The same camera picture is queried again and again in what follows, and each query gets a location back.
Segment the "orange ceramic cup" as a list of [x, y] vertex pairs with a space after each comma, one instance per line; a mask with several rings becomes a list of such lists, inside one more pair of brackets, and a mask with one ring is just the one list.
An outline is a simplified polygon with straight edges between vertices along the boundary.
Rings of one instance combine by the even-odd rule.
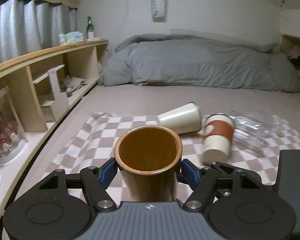
[[157, 125], [131, 129], [115, 144], [114, 157], [135, 202], [173, 202], [183, 144], [175, 131]]

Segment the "small wooden stand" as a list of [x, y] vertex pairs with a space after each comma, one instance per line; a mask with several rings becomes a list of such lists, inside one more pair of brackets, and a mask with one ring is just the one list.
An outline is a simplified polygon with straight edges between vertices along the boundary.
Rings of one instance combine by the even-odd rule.
[[56, 68], [48, 72], [52, 94], [38, 96], [39, 104], [46, 122], [57, 122], [68, 110], [69, 102], [66, 93], [62, 93]]

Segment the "grey duvet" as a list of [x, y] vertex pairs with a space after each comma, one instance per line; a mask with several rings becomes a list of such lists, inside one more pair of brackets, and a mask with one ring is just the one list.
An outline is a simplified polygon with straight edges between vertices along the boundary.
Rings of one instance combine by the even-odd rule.
[[279, 44], [234, 44], [184, 34], [141, 34], [121, 42], [100, 67], [104, 86], [132, 83], [300, 92]]

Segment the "doll in clear case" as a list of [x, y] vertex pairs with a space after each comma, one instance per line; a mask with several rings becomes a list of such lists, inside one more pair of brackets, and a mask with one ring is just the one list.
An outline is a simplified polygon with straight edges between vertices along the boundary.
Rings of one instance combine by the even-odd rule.
[[6, 86], [0, 90], [0, 167], [19, 157], [27, 144], [27, 135]]

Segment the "long wooden shelf unit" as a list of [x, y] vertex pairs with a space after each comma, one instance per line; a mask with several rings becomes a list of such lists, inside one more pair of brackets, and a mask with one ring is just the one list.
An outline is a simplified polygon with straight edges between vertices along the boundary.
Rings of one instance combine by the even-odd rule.
[[[0, 64], [0, 81], [9, 88], [13, 105], [21, 120], [28, 144], [14, 161], [1, 168], [0, 220], [13, 192], [18, 191], [18, 183], [36, 158], [40, 147], [47, 141], [62, 119], [97, 84], [98, 63], [108, 60], [109, 41], [78, 42], [52, 47], [29, 53]], [[65, 65], [65, 72], [87, 80], [88, 84], [67, 98], [69, 108], [57, 122], [46, 122], [39, 104], [40, 91], [35, 83], [43, 80], [47, 71], [58, 64]]]

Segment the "plain cream tumbler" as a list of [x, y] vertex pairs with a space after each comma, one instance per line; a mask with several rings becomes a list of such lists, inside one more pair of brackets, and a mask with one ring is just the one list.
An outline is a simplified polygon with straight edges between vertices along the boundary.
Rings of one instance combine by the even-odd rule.
[[202, 114], [199, 106], [190, 102], [157, 116], [159, 126], [169, 128], [177, 134], [199, 132], [202, 128]]

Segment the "tissue pack on shelf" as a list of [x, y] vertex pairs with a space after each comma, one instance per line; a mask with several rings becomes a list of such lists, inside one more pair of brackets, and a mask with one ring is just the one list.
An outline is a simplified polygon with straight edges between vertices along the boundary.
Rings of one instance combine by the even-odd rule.
[[67, 34], [59, 34], [59, 43], [61, 46], [83, 41], [83, 34], [79, 31], [74, 31]]

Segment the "cream cup with brown sleeve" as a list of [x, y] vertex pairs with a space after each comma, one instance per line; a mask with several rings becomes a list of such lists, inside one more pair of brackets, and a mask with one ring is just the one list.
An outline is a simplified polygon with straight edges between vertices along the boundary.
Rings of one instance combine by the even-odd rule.
[[230, 157], [235, 124], [224, 113], [208, 116], [204, 122], [202, 162], [210, 165], [213, 161], [225, 163]]

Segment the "white hanging wall pouch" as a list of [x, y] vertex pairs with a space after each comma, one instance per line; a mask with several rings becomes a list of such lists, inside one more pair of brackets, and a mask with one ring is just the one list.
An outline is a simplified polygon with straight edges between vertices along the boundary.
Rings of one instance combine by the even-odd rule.
[[163, 20], [165, 18], [166, 0], [150, 0], [151, 17], [153, 20]]

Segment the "green glass bottle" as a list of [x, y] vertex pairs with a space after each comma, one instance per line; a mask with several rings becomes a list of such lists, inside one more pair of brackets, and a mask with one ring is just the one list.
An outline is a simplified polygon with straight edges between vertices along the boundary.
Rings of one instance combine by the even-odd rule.
[[87, 39], [94, 38], [94, 25], [90, 16], [87, 17]]

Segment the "grey curtain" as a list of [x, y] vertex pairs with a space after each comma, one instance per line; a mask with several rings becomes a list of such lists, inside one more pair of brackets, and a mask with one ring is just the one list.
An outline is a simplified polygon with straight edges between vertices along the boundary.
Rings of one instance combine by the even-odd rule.
[[0, 0], [0, 63], [60, 45], [76, 31], [76, 9], [46, 1]]

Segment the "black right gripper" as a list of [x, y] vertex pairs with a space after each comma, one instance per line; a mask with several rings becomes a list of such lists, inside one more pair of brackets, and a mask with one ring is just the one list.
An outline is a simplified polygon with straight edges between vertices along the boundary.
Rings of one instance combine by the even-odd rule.
[[281, 150], [275, 192], [296, 213], [296, 225], [290, 239], [300, 239], [300, 150]]

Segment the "beige white checkered blanket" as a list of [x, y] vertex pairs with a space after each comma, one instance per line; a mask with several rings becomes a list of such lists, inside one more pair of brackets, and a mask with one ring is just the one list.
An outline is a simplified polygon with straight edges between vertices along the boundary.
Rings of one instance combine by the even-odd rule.
[[[281, 150], [300, 150], [300, 134], [292, 129], [285, 119], [280, 120], [280, 135], [266, 138], [265, 147], [252, 148], [249, 144], [233, 145], [228, 163], [257, 172], [262, 183], [275, 183], [279, 152]], [[118, 138], [126, 131], [143, 125], [156, 125], [155, 116], [115, 116], [108, 113], [95, 113], [83, 124], [79, 132], [55, 156], [42, 178], [56, 169], [64, 169], [67, 174], [79, 173], [88, 166], [102, 166], [113, 157], [113, 148]], [[180, 136], [183, 142], [183, 158], [189, 159], [198, 167], [203, 166], [202, 132]], [[115, 200], [131, 201], [131, 196], [118, 172], [107, 192]], [[191, 189], [179, 184], [177, 198], [185, 201]]]

